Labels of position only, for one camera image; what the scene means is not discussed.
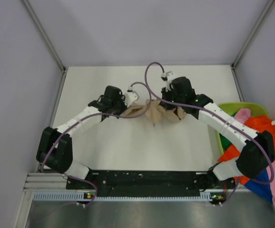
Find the beige t shirt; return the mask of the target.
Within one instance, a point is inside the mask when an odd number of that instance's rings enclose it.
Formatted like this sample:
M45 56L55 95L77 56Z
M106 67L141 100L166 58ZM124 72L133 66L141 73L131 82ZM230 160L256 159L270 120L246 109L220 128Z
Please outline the beige t shirt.
M171 110L167 110L160 105L160 101L147 99L145 104L140 105L133 103L127 108L121 116L133 117L137 115L145 115L153 126L159 124L164 119L168 119L171 122L178 123L184 120L186 113L182 107L176 107Z

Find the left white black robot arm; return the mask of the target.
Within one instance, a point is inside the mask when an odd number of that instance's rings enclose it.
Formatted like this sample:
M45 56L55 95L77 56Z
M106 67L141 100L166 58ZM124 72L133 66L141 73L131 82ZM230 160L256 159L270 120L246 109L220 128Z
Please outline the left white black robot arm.
M78 115L56 128L43 130L36 160L60 174L76 177L78 185L89 188L93 177L88 174L86 165L74 160L73 141L109 114L122 114L136 99L132 90L122 93L117 87L107 86L104 94L90 102Z

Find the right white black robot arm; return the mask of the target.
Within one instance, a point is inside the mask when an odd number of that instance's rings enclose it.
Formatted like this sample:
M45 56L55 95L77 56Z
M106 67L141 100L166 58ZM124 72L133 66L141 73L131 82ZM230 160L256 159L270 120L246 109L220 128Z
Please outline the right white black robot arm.
M208 184L220 187L226 179L245 176L255 179L275 161L273 136L268 131L259 132L224 112L205 94L196 94L190 80L176 77L172 72L161 76L166 86L162 88L162 101L167 109L181 106L185 113L214 128L239 151L228 161L220 161L207 176Z

